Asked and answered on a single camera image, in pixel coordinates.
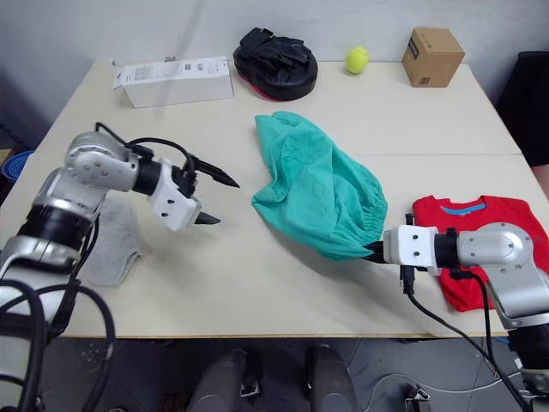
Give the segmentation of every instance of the yellow ball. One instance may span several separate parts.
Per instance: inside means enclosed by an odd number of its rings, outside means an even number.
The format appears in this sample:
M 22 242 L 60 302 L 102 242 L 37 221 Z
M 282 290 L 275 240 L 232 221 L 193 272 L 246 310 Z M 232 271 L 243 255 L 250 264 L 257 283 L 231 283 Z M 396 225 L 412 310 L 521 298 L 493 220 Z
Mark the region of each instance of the yellow ball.
M 345 65 L 349 73 L 353 73 L 354 75 L 361 73 L 367 63 L 368 52 L 364 47 L 354 47 L 347 53 Z

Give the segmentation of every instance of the blue object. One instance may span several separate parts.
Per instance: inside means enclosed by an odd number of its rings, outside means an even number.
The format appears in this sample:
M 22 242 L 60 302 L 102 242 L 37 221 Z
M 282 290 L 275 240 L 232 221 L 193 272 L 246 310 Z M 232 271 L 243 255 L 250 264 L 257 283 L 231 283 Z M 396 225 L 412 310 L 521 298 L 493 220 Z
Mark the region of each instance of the blue object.
M 257 116 L 256 126 L 273 178 L 252 199 L 265 221 L 326 258 L 370 255 L 387 213 L 376 177 L 295 113 Z
M 495 340 L 500 341 L 501 343 L 505 343 L 506 345 L 509 345 L 509 338 L 508 337 L 500 337 L 496 336 L 494 337 Z
M 475 210 L 482 210 L 486 207 L 485 203 L 476 204 L 465 209 L 449 209 L 442 206 L 443 210 L 449 215 L 466 215 L 467 213 L 474 212 Z
M 34 153 L 34 150 L 28 150 L 10 157 L 2 166 L 2 174 L 11 183 L 15 183 L 21 175 L 25 163 L 27 163 L 28 156 Z

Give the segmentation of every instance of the table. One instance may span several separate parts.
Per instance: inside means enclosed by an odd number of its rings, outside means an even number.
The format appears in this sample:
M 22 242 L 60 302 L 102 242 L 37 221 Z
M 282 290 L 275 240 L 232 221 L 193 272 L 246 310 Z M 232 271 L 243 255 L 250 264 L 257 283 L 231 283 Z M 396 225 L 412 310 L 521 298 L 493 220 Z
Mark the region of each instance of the table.
M 262 100 L 233 77 L 234 100 L 136 110 L 120 90 L 111 91 L 114 68 L 95 64 L 0 209 L 0 244 L 21 225 L 45 172 L 61 165 L 69 141 L 101 120 L 126 139 L 179 142 L 241 185 L 236 190 L 200 177 L 196 195 L 222 223 L 180 233 L 160 225 L 142 195 L 112 193 L 131 199 L 148 248 L 120 287 L 95 288 L 120 336 L 453 336 L 402 295 L 398 268 L 329 261 L 263 222 L 250 206 L 269 182 L 253 116 L 294 111 L 330 133 L 379 178 L 389 203 L 386 227 L 402 224 L 419 197 L 465 202 L 492 194 L 527 200 L 548 228 L 547 200 L 466 65 L 446 89 L 410 88 L 399 64 L 370 64 L 357 77 L 341 66 L 320 64 L 313 94 L 294 102 Z M 362 95 L 369 98 L 360 111 Z M 429 111 L 436 119 L 421 122 L 420 113 Z M 460 141 L 452 129 L 457 125 Z M 398 130 L 409 130 L 406 138 L 395 136 Z M 156 153 L 178 158 L 169 148 Z M 467 333 L 484 334 L 481 311 L 458 314 L 435 279 L 417 277 L 417 298 L 428 308 Z M 492 328 L 503 332 L 493 311 Z M 102 334 L 99 315 L 84 298 L 66 334 Z

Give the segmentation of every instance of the floor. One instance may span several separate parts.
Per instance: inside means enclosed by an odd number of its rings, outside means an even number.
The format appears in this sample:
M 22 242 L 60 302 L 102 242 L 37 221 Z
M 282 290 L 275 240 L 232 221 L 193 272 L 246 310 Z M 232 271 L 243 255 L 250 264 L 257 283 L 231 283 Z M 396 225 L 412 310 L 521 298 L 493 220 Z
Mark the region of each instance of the floor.
M 387 373 L 405 373 L 424 384 L 449 390 L 479 387 L 495 380 L 485 362 L 462 339 L 120 340 L 111 379 L 97 410 L 124 406 L 129 412 L 157 411 L 161 394 L 188 395 L 202 370 L 222 354 L 232 348 L 255 348 L 262 354 L 263 397 L 246 410 L 309 411 L 302 390 L 305 351 L 319 343 L 336 348 L 348 364 L 363 407 L 372 386 Z M 496 340 L 493 344 L 501 367 L 515 372 L 515 356 L 507 345 Z M 50 345 L 42 377 L 48 411 L 80 410 L 96 377 L 101 349 L 101 340 L 94 339 L 59 338 Z M 520 377 L 512 380 L 521 385 Z M 377 388 L 371 412 L 403 411 L 403 396 L 409 389 L 404 379 L 385 380 Z M 501 384 L 468 394 L 425 389 L 431 395 L 433 412 L 518 410 Z

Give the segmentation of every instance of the white wall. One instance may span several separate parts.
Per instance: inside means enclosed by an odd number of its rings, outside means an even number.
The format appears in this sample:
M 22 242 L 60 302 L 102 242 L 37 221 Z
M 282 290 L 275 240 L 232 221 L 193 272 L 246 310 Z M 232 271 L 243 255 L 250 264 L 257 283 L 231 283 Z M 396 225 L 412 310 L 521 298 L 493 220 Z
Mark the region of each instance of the white wall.
M 304 39 L 318 60 L 364 45 L 373 61 L 400 61 L 413 27 L 449 27 L 495 100 L 518 52 L 549 47 L 549 1 L 0 0 L 0 82 L 40 132 L 95 59 L 230 55 L 255 26 Z

